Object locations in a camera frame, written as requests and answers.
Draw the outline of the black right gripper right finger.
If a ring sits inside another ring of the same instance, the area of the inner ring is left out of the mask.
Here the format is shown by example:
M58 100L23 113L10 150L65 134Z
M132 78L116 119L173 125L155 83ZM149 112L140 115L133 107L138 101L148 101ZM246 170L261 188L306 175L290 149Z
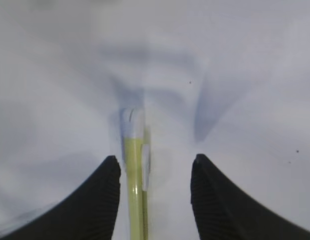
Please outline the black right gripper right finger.
M193 162L190 189L202 240L310 240L310 231L250 197L204 154Z

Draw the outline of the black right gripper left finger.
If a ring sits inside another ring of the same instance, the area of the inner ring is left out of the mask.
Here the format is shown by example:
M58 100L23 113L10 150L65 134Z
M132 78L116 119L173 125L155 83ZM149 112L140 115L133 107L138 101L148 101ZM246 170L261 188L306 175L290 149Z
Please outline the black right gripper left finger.
M110 240L120 201L120 165L106 157L67 198L3 240Z

